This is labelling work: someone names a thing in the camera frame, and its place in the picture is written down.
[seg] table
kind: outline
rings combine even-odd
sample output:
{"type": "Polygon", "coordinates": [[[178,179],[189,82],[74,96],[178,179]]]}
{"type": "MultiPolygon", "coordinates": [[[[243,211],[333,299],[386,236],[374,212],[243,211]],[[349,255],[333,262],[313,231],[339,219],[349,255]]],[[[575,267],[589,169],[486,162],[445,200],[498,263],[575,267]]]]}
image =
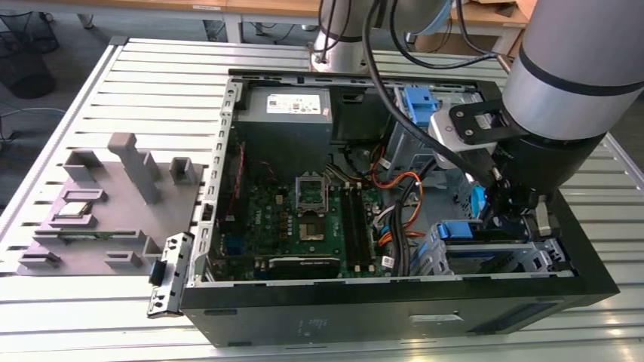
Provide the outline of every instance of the table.
{"type": "MultiPolygon", "coordinates": [[[[61,163],[71,149],[93,149],[103,161],[114,161],[117,156],[106,148],[110,134],[135,132],[138,147],[151,150],[158,162],[189,156],[206,164],[221,129],[229,69],[306,71],[307,55],[301,47],[257,44],[130,39],[126,45],[110,45],[0,217],[0,275],[15,270],[31,244],[31,233],[69,177],[61,163]]],[[[375,58],[386,75],[479,78],[501,87],[506,84],[495,61],[437,71],[411,65],[393,52],[378,51],[375,58]]],[[[435,63],[458,59],[427,57],[435,63]]],[[[0,360],[305,360],[313,356],[442,362],[641,360],[644,194],[638,187],[643,180],[609,136],[562,191],[622,294],[511,335],[341,343],[311,350],[302,349],[310,346],[215,349],[187,318],[146,319],[147,277],[6,277],[0,278],[0,360]]]]}
{"type": "MultiPolygon", "coordinates": [[[[0,0],[0,9],[223,20],[229,41],[242,43],[245,22],[318,25],[319,4],[321,0],[0,0]]],[[[494,50],[507,54],[529,23],[522,11],[509,18],[494,8],[470,3],[463,12],[470,33],[498,36],[494,50]]],[[[81,20],[86,27],[91,25],[87,17],[81,20]]]]}

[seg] slotted aluminum surface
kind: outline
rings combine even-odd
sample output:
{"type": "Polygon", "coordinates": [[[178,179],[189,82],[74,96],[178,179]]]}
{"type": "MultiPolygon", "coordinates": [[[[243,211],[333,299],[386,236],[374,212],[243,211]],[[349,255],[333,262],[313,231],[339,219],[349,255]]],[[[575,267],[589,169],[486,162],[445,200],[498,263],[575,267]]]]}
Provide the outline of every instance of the slotted aluminum surface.
{"type": "MultiPolygon", "coordinates": [[[[438,72],[394,53],[378,52],[377,59],[389,75],[506,82],[491,61],[438,72]]],[[[0,273],[17,269],[69,177],[61,163],[73,149],[94,149],[102,160],[114,160],[110,134],[135,132],[138,146],[153,150],[158,162],[189,156],[206,164],[221,129],[229,68],[306,71],[307,63],[307,52],[286,46],[145,39],[111,46],[0,219],[0,273]]],[[[146,319],[146,277],[9,276],[0,278],[0,360],[643,360],[644,194],[621,153],[607,140],[562,191],[622,294],[510,336],[215,349],[187,318],[146,319]]]]}

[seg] power supply label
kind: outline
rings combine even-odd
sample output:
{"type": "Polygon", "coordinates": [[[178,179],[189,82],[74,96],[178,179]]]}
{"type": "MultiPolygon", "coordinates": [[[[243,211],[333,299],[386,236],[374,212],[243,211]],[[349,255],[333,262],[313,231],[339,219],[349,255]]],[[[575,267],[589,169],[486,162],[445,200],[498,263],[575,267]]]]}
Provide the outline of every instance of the power supply label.
{"type": "Polygon", "coordinates": [[[271,94],[267,97],[267,113],[319,115],[321,96],[318,94],[271,94]]]}

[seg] table leg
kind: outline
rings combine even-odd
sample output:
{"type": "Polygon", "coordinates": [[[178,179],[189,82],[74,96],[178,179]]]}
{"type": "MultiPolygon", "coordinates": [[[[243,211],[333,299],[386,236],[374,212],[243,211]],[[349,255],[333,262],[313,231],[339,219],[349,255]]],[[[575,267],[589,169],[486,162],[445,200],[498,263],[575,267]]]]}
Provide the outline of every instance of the table leg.
{"type": "Polygon", "coordinates": [[[493,51],[501,54],[509,54],[521,34],[522,28],[503,28],[502,36],[499,36],[493,51]]]}
{"type": "Polygon", "coordinates": [[[83,24],[83,27],[86,29],[91,29],[94,28],[94,15],[91,14],[77,14],[77,16],[79,17],[79,20],[81,20],[81,23],[83,24]]]}
{"type": "Polygon", "coordinates": [[[226,32],[229,34],[229,43],[245,42],[245,24],[239,14],[225,13],[226,32]]]}

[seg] wastebasket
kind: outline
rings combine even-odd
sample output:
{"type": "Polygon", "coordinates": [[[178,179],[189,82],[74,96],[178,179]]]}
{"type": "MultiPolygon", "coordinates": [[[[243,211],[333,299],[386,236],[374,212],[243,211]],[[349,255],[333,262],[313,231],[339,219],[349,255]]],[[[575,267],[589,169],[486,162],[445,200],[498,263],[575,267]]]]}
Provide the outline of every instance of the wastebasket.
{"type": "Polygon", "coordinates": [[[3,19],[11,32],[27,34],[42,54],[51,53],[59,48],[59,39],[57,39],[54,30],[51,30],[46,13],[31,11],[21,15],[0,14],[0,19],[3,19]]]}
{"type": "Polygon", "coordinates": [[[25,32],[0,32],[0,83],[23,99],[49,94],[57,80],[25,32]]]}

